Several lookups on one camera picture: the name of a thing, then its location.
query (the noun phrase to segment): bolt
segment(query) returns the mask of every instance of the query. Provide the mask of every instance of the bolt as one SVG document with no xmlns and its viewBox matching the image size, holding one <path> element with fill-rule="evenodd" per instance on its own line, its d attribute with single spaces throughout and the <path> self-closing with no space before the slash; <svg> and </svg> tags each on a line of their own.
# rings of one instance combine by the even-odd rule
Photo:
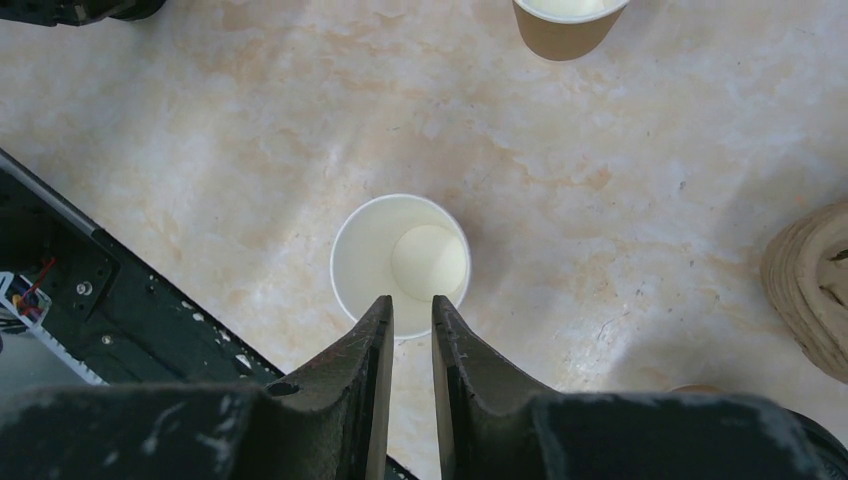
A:
<svg viewBox="0 0 848 480">
<path fill-rule="evenodd" d="M 91 292 L 94 290 L 94 287 L 91 286 L 91 282 L 82 282 L 77 285 L 77 294 L 83 295 L 85 297 L 91 295 Z"/>
</svg>

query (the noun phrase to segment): black round object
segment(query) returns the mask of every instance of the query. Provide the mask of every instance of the black round object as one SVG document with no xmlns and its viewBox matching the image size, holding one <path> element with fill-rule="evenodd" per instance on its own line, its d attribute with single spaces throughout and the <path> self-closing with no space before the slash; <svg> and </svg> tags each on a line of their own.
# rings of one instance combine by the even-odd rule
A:
<svg viewBox="0 0 848 480">
<path fill-rule="evenodd" d="M 804 428 L 807 440 L 824 466 L 825 480 L 848 480 L 848 449 L 814 420 L 798 412 L 787 411 L 792 413 Z"/>
<path fill-rule="evenodd" d="M 112 18 L 125 22 L 143 20 L 159 11 L 164 4 L 165 0 L 136 0 L 135 5 L 112 15 Z"/>
</svg>

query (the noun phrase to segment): red wire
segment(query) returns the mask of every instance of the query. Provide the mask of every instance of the red wire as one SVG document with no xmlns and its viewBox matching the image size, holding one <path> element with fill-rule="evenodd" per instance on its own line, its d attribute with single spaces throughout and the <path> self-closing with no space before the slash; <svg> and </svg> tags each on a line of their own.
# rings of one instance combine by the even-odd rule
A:
<svg viewBox="0 0 848 480">
<path fill-rule="evenodd" d="M 56 264 L 56 257 L 53 257 L 53 258 L 50 259 L 49 262 L 47 262 L 47 264 L 44 265 L 44 268 L 41 270 L 41 273 L 38 275 L 38 280 L 36 280 L 35 283 L 33 283 L 31 287 L 29 287 L 29 290 L 27 290 L 26 292 L 24 292 L 23 295 L 21 295 L 21 301 L 24 302 L 24 305 L 26 305 L 26 307 L 27 307 L 27 309 L 24 310 L 25 312 L 28 312 L 30 308 L 34 307 L 33 305 L 28 305 L 26 303 L 27 295 L 38 290 L 38 287 L 40 287 L 41 283 L 44 281 L 44 277 L 47 276 L 47 272 L 49 272 L 50 269 L 53 268 L 53 265 L 55 265 L 55 264 Z"/>
</svg>

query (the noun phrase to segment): wire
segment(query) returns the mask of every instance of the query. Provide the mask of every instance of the wire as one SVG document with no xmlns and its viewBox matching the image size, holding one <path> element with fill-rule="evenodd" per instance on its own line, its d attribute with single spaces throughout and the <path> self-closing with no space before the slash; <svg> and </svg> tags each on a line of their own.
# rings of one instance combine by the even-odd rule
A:
<svg viewBox="0 0 848 480">
<path fill-rule="evenodd" d="M 47 273 L 50 271 L 51 268 L 53 268 L 53 265 L 55 265 L 55 264 L 56 264 L 56 257 L 52 257 L 49 262 L 46 262 L 44 264 L 44 268 L 41 269 L 41 273 L 38 275 L 38 280 L 36 280 L 35 283 L 33 283 L 31 287 L 29 287 L 29 290 L 27 290 L 26 292 L 24 292 L 23 295 L 21 295 L 21 303 L 23 303 L 23 305 L 25 307 L 24 312 L 28 312 L 31 308 L 38 308 L 37 305 L 30 305 L 30 304 L 27 303 L 27 300 L 26 300 L 27 295 L 29 295 L 30 293 L 32 293 L 34 291 L 37 291 L 38 288 L 41 287 L 41 283 L 44 282 L 44 277 L 47 276 Z"/>
</svg>

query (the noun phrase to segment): brown paper cup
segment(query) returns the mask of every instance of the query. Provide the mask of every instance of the brown paper cup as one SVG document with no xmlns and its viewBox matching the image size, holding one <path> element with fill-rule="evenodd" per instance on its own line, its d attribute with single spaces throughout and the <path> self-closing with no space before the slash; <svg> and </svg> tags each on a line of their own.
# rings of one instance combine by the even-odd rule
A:
<svg viewBox="0 0 848 480">
<path fill-rule="evenodd" d="M 591 52 L 627 8 L 591 22 L 564 24 L 535 17 L 515 2 L 512 5 L 524 43 L 536 55 L 553 61 L 573 60 Z"/>
</svg>

